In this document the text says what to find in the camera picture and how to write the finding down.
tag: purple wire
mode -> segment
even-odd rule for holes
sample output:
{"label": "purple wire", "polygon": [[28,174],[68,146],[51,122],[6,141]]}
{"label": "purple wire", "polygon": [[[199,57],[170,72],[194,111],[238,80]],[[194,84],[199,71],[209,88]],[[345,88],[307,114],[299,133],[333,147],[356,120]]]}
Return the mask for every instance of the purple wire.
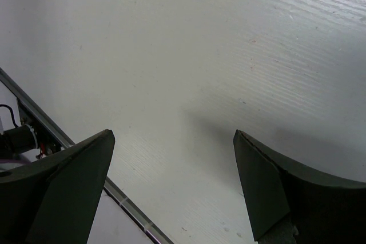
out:
{"label": "purple wire", "polygon": [[6,163],[17,163],[17,164],[28,165],[31,162],[28,162],[28,161],[25,161],[25,160],[0,159],[0,164],[6,164]]}

